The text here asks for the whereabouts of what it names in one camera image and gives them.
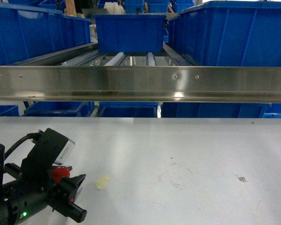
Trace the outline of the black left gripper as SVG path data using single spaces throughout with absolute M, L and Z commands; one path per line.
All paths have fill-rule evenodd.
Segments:
M 47 207 L 49 192 L 32 181 L 23 181 L 18 165 L 7 163 L 4 172 L 15 178 L 14 181 L 3 185 L 5 222 L 23 222 Z M 67 195 L 75 195 L 85 178 L 86 174 L 63 177 L 60 186 Z M 53 200 L 52 209 L 77 223 L 83 222 L 87 215 L 87 210 L 72 202 Z

